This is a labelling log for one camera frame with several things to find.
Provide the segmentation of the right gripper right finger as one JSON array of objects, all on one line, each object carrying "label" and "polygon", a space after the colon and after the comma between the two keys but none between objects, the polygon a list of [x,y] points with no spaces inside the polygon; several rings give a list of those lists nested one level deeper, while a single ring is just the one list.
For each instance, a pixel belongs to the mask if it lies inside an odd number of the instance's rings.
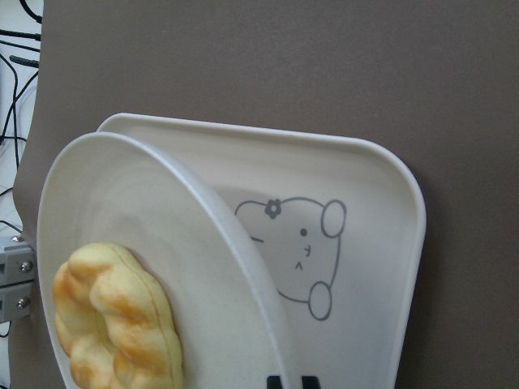
[{"label": "right gripper right finger", "polygon": [[302,389],[320,389],[319,371],[313,366],[305,368],[301,373]]}]

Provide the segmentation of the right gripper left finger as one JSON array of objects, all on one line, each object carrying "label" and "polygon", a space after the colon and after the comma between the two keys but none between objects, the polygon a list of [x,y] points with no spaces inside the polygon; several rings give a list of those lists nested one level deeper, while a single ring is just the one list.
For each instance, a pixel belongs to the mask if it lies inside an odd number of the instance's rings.
[{"label": "right gripper left finger", "polygon": [[267,389],[283,389],[282,372],[280,370],[269,372],[266,376]]}]

